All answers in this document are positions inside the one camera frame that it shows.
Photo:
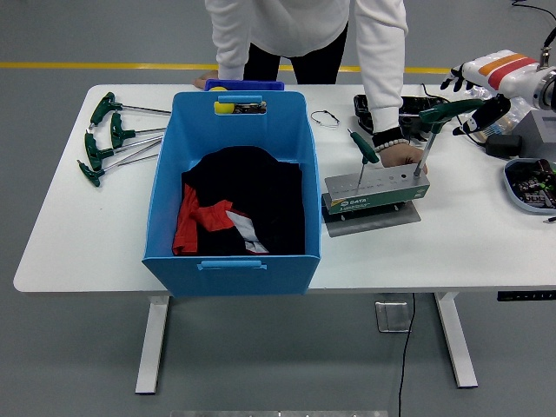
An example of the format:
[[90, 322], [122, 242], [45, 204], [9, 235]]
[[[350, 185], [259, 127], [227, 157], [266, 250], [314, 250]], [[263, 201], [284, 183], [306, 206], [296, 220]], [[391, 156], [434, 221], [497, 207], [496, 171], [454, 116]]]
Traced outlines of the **person's right hand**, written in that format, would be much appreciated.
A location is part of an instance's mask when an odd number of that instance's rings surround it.
[[204, 90], [207, 81], [217, 79], [217, 78], [218, 78], [218, 71], [211, 70], [195, 78], [193, 81], [193, 85], [198, 89]]

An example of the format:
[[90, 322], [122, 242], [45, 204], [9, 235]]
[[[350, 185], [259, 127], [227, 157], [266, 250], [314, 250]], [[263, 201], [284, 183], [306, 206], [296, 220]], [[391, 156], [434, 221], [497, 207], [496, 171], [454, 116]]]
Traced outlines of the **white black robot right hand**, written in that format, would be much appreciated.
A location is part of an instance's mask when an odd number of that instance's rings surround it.
[[440, 85], [453, 86], [455, 92], [473, 86], [488, 89], [493, 98], [484, 102], [471, 118], [453, 130], [455, 136], [483, 130], [504, 116], [511, 108], [511, 100], [520, 97], [536, 109], [550, 109], [552, 70], [540, 69], [531, 57], [511, 50], [500, 50], [454, 67]]

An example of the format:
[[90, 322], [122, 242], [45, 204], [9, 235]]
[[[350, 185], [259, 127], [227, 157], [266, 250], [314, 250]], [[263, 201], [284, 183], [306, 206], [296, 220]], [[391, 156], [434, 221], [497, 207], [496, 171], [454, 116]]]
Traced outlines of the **person's left hand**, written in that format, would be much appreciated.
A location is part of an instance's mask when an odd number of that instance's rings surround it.
[[385, 168], [418, 163], [423, 156], [423, 150], [407, 143], [398, 143], [383, 149], [379, 153], [381, 163]]

